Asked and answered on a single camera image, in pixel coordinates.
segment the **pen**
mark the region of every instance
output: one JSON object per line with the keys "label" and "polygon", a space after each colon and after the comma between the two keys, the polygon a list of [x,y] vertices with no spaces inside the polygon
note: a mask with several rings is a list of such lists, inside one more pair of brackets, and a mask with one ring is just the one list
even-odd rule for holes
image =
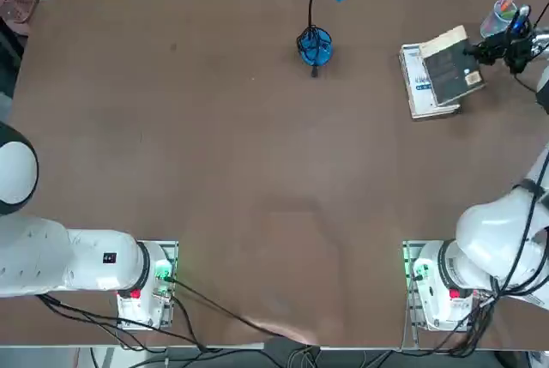
{"label": "pen", "polygon": [[502,12],[506,11],[507,8],[513,3],[514,0],[506,0],[503,5],[501,5],[500,10]]}

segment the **white label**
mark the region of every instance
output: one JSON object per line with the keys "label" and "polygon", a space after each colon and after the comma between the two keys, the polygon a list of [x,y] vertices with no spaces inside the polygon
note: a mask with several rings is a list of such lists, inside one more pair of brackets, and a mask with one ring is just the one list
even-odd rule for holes
{"label": "white label", "polygon": [[479,83],[482,81],[482,78],[480,77],[480,72],[478,70],[475,70],[474,72],[471,72],[469,75],[465,75],[465,82],[471,86],[475,83]]}

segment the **book cover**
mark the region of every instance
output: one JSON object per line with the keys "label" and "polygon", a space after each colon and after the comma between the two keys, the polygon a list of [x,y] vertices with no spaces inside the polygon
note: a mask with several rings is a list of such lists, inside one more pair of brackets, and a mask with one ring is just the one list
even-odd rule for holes
{"label": "book cover", "polygon": [[438,106],[455,103],[485,86],[476,59],[464,53],[469,46],[463,26],[419,45]]}

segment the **green light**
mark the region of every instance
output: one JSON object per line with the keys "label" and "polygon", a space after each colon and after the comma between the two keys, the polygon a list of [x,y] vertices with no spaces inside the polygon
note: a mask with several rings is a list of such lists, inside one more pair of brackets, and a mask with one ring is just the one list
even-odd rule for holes
{"label": "green light", "polygon": [[156,275],[157,278],[160,278],[163,280],[168,276],[170,276],[171,272],[172,272],[172,267],[170,267],[169,265],[168,266],[160,265],[156,267],[154,274]]}

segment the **sticker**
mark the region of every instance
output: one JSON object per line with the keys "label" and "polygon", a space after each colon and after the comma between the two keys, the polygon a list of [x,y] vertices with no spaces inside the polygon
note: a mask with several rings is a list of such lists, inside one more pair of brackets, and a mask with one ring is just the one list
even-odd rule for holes
{"label": "sticker", "polygon": [[482,82],[482,78],[480,77],[480,72],[478,70],[475,70],[474,72],[471,72],[468,75],[465,75],[465,82],[471,86],[475,83]]}
{"label": "sticker", "polygon": [[117,253],[105,252],[103,254],[103,263],[117,263]]}

